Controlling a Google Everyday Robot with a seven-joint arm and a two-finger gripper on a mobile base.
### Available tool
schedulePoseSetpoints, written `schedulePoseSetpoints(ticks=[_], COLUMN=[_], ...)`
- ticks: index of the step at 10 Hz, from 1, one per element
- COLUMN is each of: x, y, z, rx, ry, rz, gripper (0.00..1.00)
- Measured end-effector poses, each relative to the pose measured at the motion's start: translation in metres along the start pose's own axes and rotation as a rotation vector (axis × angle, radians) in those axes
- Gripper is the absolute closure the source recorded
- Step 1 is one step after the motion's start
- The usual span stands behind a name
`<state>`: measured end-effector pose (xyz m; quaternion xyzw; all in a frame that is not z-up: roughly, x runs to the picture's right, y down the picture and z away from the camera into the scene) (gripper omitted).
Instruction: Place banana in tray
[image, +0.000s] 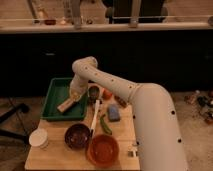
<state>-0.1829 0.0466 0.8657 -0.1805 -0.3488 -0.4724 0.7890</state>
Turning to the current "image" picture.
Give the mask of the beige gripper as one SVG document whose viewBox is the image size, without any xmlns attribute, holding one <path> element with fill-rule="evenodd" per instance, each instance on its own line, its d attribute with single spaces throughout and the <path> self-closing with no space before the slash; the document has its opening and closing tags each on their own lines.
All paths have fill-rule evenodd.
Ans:
<svg viewBox="0 0 213 171">
<path fill-rule="evenodd" d="M 57 110 L 61 113 L 67 111 L 71 106 L 73 106 L 76 102 L 81 99 L 81 96 L 77 93 L 72 94 L 68 99 L 66 99 L 63 103 L 57 106 Z"/>
</svg>

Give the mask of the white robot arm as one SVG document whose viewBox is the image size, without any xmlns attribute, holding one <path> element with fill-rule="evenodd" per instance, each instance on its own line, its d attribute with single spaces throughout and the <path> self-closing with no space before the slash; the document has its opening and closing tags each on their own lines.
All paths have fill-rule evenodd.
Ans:
<svg viewBox="0 0 213 171">
<path fill-rule="evenodd" d="M 93 81 L 132 105 L 134 129 L 143 171 L 189 171 L 176 110 L 168 91 L 155 83 L 135 83 L 98 69 L 95 57 L 75 60 L 69 95 L 57 109 L 65 112 Z"/>
</svg>

